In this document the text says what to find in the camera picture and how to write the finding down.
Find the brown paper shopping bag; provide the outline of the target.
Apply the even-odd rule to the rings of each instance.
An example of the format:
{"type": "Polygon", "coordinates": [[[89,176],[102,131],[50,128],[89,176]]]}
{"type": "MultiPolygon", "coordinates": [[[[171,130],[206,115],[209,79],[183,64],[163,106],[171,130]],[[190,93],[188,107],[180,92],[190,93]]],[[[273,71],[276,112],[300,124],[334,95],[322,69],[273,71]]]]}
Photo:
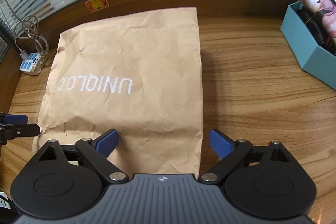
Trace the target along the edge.
{"type": "Polygon", "coordinates": [[[194,7],[140,12],[61,33],[38,117],[36,152],[118,131],[108,160],[128,175],[198,175],[201,44],[194,7]]]}

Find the black folded bag in box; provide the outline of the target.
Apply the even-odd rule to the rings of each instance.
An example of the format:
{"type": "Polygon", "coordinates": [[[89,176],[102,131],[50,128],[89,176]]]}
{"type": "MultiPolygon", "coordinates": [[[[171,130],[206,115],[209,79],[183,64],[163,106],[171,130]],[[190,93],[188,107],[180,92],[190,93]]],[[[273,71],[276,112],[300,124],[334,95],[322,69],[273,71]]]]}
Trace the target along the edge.
{"type": "Polygon", "coordinates": [[[317,15],[314,16],[304,7],[297,10],[297,15],[305,23],[307,29],[313,35],[316,43],[331,54],[335,55],[335,42],[333,42],[330,35],[323,28],[321,17],[317,15]]]}

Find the floral folded bag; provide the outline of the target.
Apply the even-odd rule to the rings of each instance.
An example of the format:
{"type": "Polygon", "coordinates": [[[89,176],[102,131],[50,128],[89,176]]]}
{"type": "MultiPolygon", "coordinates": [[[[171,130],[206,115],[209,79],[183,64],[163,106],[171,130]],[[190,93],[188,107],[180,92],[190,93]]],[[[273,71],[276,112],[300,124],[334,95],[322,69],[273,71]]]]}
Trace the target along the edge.
{"type": "Polygon", "coordinates": [[[331,0],[298,0],[322,24],[335,43],[335,4],[331,0]]]}

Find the white power strip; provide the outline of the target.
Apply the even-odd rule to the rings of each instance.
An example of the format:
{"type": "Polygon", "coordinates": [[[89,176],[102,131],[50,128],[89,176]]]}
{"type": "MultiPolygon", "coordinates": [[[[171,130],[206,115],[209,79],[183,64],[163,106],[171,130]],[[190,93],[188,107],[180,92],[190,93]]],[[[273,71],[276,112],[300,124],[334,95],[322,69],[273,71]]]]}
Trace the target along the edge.
{"type": "Polygon", "coordinates": [[[21,62],[19,70],[27,75],[37,76],[41,73],[48,57],[42,56],[39,53],[29,53],[26,60],[21,62]]]}

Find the teal storage box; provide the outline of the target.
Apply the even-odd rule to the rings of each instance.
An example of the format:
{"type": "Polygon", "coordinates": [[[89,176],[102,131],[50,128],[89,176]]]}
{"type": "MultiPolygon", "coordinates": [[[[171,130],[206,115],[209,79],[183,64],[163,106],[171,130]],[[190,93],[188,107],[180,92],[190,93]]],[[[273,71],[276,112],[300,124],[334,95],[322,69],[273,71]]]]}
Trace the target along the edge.
{"type": "Polygon", "coordinates": [[[300,2],[288,6],[280,30],[293,52],[300,68],[327,84],[336,88],[335,56],[320,47],[298,16],[303,8],[300,2]]]}

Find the red yellow sticker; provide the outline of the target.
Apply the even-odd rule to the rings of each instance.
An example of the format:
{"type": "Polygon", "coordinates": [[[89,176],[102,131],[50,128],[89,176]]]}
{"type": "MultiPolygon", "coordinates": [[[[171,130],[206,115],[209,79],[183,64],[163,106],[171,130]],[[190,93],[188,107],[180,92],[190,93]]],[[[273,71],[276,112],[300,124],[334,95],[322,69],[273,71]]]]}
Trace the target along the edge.
{"type": "Polygon", "coordinates": [[[85,5],[91,13],[109,7],[109,3],[107,0],[87,0],[85,2],[85,5]]]}

